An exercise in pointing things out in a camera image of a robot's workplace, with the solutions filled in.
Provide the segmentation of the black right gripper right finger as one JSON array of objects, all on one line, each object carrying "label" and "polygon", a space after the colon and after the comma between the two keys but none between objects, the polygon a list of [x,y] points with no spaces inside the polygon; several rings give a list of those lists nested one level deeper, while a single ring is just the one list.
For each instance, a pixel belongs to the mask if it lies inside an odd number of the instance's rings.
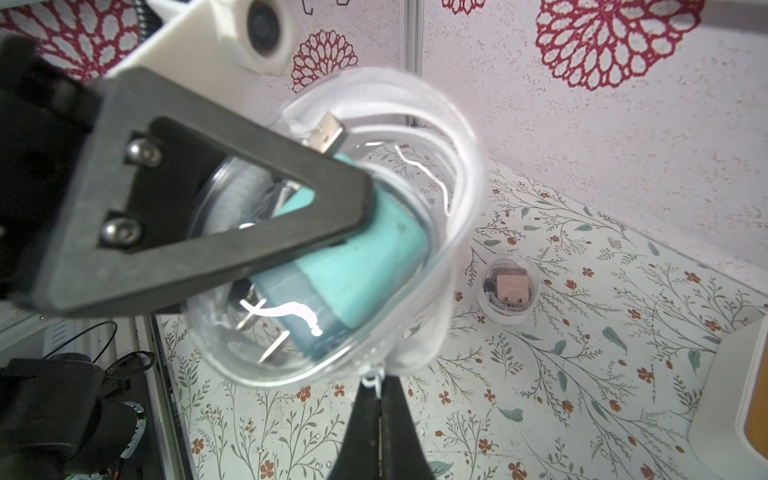
[{"label": "black right gripper right finger", "polygon": [[380,399],[380,469],[385,480],[433,480],[405,392],[398,377],[387,376]]}]

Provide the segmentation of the pink charger plug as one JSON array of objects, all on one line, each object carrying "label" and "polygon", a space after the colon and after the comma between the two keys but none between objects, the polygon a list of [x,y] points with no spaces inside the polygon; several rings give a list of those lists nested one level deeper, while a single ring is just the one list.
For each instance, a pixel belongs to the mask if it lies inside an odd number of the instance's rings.
[{"label": "pink charger plug", "polygon": [[495,272],[496,298],[509,307],[523,307],[530,301],[529,277],[523,268],[499,268]]}]

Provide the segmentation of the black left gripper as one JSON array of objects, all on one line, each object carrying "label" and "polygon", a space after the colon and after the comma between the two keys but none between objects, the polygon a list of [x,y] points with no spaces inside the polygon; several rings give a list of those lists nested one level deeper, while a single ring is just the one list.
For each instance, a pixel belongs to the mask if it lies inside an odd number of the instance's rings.
[{"label": "black left gripper", "polygon": [[146,69],[89,87],[1,38],[1,297],[62,317],[161,310],[337,244],[365,172]]}]

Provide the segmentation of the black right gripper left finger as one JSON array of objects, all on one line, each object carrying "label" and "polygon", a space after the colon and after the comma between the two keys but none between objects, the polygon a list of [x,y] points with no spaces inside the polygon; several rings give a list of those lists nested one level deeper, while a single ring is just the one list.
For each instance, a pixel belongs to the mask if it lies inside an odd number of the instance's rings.
[{"label": "black right gripper left finger", "polygon": [[375,377],[363,378],[328,480],[373,480],[380,475],[380,399]]}]

